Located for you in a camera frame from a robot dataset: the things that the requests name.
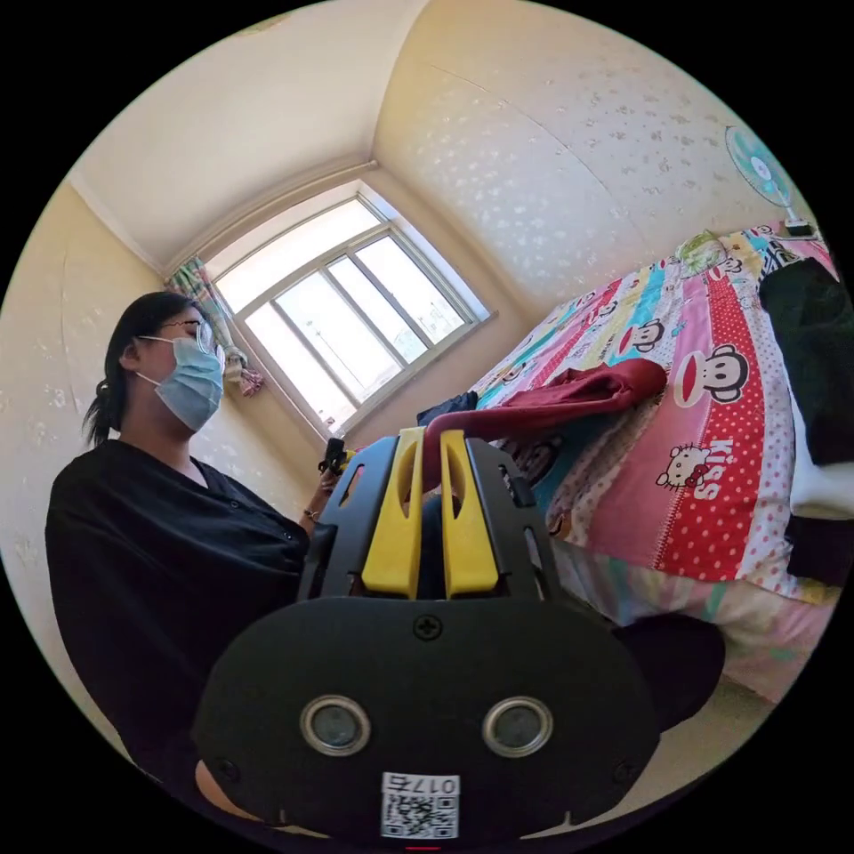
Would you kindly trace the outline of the person's right hand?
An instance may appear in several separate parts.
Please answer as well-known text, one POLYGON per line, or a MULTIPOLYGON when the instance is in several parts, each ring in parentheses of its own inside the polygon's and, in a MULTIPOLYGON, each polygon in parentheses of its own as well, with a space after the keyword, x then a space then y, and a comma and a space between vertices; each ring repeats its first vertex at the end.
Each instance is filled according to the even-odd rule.
POLYGON ((264 821, 237 806, 216 782, 214 776, 202 761, 198 761, 194 771, 195 785, 199 793, 215 808, 231 816, 263 824, 264 821))

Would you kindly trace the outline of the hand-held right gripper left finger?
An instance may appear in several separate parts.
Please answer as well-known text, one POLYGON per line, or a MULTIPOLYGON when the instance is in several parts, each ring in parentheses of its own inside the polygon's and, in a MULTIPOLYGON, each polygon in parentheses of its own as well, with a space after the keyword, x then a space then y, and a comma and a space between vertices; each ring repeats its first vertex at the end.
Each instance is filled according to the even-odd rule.
POLYGON ((424 428, 398 436, 391 469, 362 570, 370 593, 414 598, 421 554, 424 428))

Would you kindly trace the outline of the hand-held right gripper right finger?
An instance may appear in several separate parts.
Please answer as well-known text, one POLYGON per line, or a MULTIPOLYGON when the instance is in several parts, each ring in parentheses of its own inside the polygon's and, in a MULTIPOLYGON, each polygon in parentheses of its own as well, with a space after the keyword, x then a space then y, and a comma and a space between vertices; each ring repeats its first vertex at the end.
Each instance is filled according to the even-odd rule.
POLYGON ((444 432, 439 451, 446 595, 489 594, 498 570, 463 432, 444 432))

